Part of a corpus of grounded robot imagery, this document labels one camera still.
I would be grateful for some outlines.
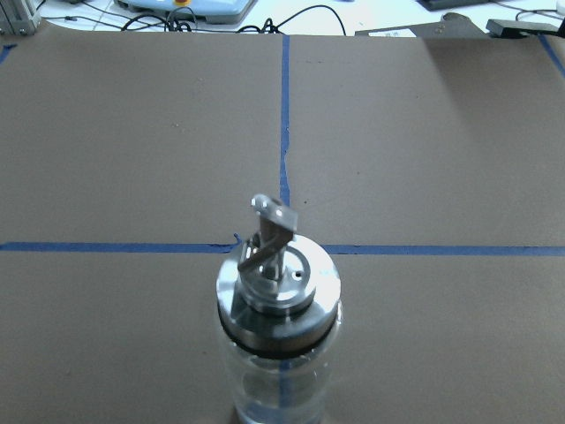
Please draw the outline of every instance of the white object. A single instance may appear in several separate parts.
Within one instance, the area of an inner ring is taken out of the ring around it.
[[[557,6],[555,8],[557,9],[557,13],[565,16],[565,0],[557,0]]]

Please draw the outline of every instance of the metal lid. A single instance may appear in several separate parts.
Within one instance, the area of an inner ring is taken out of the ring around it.
[[[331,329],[341,282],[329,255],[294,235],[297,214],[257,195],[260,231],[224,261],[216,282],[222,325],[236,342],[261,356],[294,356]]]

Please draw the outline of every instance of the silver metal part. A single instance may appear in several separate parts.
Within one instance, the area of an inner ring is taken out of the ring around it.
[[[32,35],[40,22],[32,0],[0,0],[0,35]]]
[[[262,194],[253,198],[252,207],[260,231],[220,268],[220,319],[244,348],[263,356],[291,356],[331,329],[341,281],[326,251],[294,234],[295,211]]]

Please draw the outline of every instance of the blue tape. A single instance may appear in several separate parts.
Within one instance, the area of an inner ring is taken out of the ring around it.
[[[2,51],[0,51],[0,64],[6,60],[6,58],[8,57],[8,55],[10,54],[10,50],[12,50],[14,47],[16,47],[17,44],[5,44],[2,47]]]
[[[187,243],[64,243],[12,241],[0,245],[0,252],[78,252],[104,254],[228,254],[241,243],[234,234],[234,244]]]
[[[290,187],[286,174],[286,154],[290,146],[290,91],[289,91],[289,53],[290,37],[282,36],[282,68],[281,68],[281,168],[280,193],[281,201],[290,206]]]
[[[551,44],[549,44],[547,37],[541,34],[538,36],[538,39],[539,42],[541,42],[541,45],[544,46],[544,49],[546,49],[547,54],[549,55],[549,57],[551,57],[551,60],[554,62],[555,66],[557,66],[559,72],[561,72],[561,75],[565,78],[565,66],[563,66],[561,60],[559,60],[554,48],[551,47]]]
[[[407,256],[565,256],[565,246],[356,246],[322,245],[329,254]]]

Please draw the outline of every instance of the white surface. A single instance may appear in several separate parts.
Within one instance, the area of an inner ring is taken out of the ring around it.
[[[503,3],[528,10],[555,9],[554,0],[510,0]],[[138,13],[117,6],[113,0],[92,0],[88,4],[106,12],[96,11],[81,3],[69,4],[64,0],[47,0],[41,7],[40,13],[43,17],[84,16],[118,27],[125,24],[129,18],[138,15]],[[233,31],[244,25],[262,27],[267,18],[272,18],[277,25],[297,11],[315,4],[325,4],[334,8],[345,25],[347,35],[354,35],[359,30],[437,22],[447,11],[455,11],[468,16],[475,25],[486,31],[486,22],[489,19],[514,19],[518,12],[498,4],[481,4],[430,12],[416,0],[257,0],[244,19],[237,25],[207,25],[199,22],[199,28]],[[110,15],[108,12],[123,15],[124,18]],[[558,19],[535,14],[523,14],[520,19],[546,22],[556,27],[560,24]],[[117,28],[85,19],[76,21],[52,19],[51,21],[60,26],[81,30],[117,31]],[[146,31],[162,31],[162,29],[149,28]],[[331,11],[325,9],[314,9],[306,12],[281,27],[281,31],[286,34],[339,35],[342,33],[335,16]]]

